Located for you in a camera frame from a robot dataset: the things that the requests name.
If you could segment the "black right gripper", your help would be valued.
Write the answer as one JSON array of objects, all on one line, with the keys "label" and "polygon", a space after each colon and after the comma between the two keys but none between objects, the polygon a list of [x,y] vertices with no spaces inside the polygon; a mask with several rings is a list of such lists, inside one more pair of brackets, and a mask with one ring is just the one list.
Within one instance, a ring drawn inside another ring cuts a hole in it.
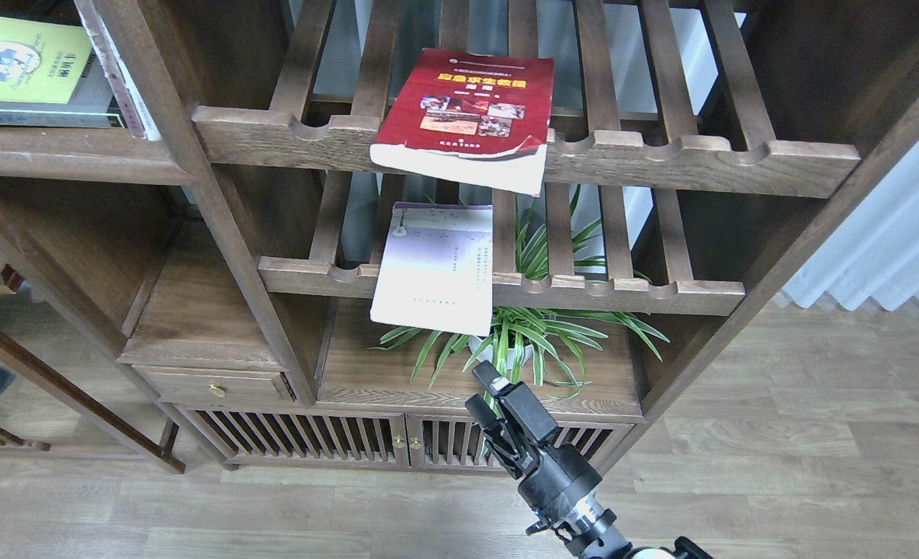
[{"label": "black right gripper", "polygon": [[594,497],[602,476],[569,443],[549,444],[558,424],[527,385],[512,384],[488,361],[478,363],[473,375],[494,397],[501,416],[481,395],[464,406],[480,425],[485,448],[514,480],[524,477],[518,492],[538,517],[527,531],[590,530],[604,513]]}]

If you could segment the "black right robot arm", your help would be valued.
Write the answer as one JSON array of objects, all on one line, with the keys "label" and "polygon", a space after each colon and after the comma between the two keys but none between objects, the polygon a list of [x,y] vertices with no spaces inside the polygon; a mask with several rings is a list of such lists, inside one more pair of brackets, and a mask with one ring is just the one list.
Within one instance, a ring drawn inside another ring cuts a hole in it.
[{"label": "black right robot arm", "polygon": [[613,526],[616,514],[595,499],[601,475],[569,443],[556,446],[557,422],[530,388],[510,383],[488,361],[478,363],[473,375],[501,415],[480,395],[470,397],[466,409],[480,425],[487,449],[520,482],[518,492],[538,518],[527,534],[554,530],[577,558],[708,558],[683,536],[673,550],[634,546]]}]

